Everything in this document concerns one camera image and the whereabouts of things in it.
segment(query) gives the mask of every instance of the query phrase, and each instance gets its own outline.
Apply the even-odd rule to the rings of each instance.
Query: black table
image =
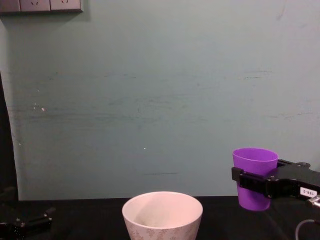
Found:
[[[274,200],[270,209],[251,212],[236,196],[197,197],[203,216],[197,240],[293,240],[297,224],[320,220],[320,209],[294,199]],[[129,240],[121,209],[128,199],[20,201],[0,207],[0,222],[32,218],[55,207],[51,232],[30,240]],[[320,227],[306,224],[301,240],[320,240]]]

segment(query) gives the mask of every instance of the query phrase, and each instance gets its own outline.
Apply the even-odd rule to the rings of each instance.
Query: label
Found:
[[[304,188],[304,187],[300,187],[300,194],[310,198],[316,197],[318,195],[317,191]]]

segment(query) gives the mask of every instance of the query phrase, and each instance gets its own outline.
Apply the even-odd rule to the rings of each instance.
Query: wall socket panel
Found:
[[[0,13],[16,13],[20,12],[19,0],[0,0]]]
[[[20,0],[21,12],[50,12],[50,0]]]
[[[81,0],[50,0],[53,12],[82,12]]]

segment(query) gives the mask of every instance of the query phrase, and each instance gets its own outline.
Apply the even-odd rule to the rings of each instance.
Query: cable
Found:
[[[300,228],[302,227],[302,225],[307,224],[307,223],[316,223],[316,220],[307,219],[307,220],[301,221],[301,222],[298,224],[298,226],[296,226],[296,228],[295,228],[295,240],[299,240],[299,231],[300,231]]]

